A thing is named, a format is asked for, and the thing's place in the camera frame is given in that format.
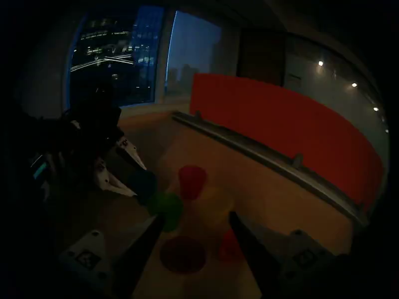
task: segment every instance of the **red cup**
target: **red cup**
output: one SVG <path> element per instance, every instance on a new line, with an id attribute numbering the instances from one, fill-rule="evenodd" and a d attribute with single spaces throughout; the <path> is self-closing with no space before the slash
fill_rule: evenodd
<path id="1" fill-rule="evenodd" d="M 244 254 L 241 251 L 240 245 L 232 229 L 228 230 L 223 235 L 217 255 L 219 260 L 223 262 L 234 262 L 244 259 Z"/>
<path id="2" fill-rule="evenodd" d="M 179 169 L 180 195 L 182 201 L 196 200 L 200 195 L 207 178 L 201 167 L 187 165 Z"/>

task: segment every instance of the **red wall panel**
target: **red wall panel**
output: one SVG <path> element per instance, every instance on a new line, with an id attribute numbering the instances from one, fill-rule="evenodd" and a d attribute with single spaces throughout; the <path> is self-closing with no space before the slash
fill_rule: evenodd
<path id="1" fill-rule="evenodd" d="M 369 141 L 335 111 L 282 87 L 215 74 L 196 74 L 190 113 L 263 143 L 325 178 L 365 210 L 384 172 Z"/>

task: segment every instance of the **glass wall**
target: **glass wall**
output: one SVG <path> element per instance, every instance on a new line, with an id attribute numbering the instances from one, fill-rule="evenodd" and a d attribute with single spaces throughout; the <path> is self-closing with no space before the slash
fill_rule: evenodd
<path id="1" fill-rule="evenodd" d="M 165 80 L 166 102 L 187 102 L 196 73 L 235 75 L 238 28 L 177 11 Z"/>
<path id="2" fill-rule="evenodd" d="M 320 45 L 287 37 L 284 88 L 316 100 L 351 122 L 388 169 L 389 129 L 382 104 L 375 88 L 350 63 Z"/>
<path id="3" fill-rule="evenodd" d="M 99 85 L 112 88 L 117 106 L 154 102 L 163 16 L 164 8 L 147 5 L 90 13 L 73 52 L 70 107 Z"/>

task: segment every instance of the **window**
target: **window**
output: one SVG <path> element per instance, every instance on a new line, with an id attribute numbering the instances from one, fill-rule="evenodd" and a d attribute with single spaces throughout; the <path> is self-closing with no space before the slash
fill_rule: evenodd
<path id="1" fill-rule="evenodd" d="M 195 73 L 235 76 L 237 56 L 238 28 L 177 11 L 168 56 L 166 102 L 189 101 Z"/>
<path id="2" fill-rule="evenodd" d="M 73 52 L 71 107 L 99 85 L 113 87 L 113 103 L 127 106 L 154 101 L 158 36 L 164 9 L 143 5 L 89 15 Z"/>

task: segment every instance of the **metal rail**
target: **metal rail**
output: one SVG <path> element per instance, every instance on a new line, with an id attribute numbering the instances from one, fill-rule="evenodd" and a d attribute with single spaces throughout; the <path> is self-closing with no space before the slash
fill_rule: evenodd
<path id="1" fill-rule="evenodd" d="M 172 119 L 239 151 L 317 195 L 351 219 L 355 231 L 359 231 L 369 224 L 361 208 L 357 207 L 342 191 L 305 167 L 295 168 L 291 164 L 292 159 L 254 140 L 204 121 L 200 117 L 194 117 L 182 112 L 173 112 Z"/>

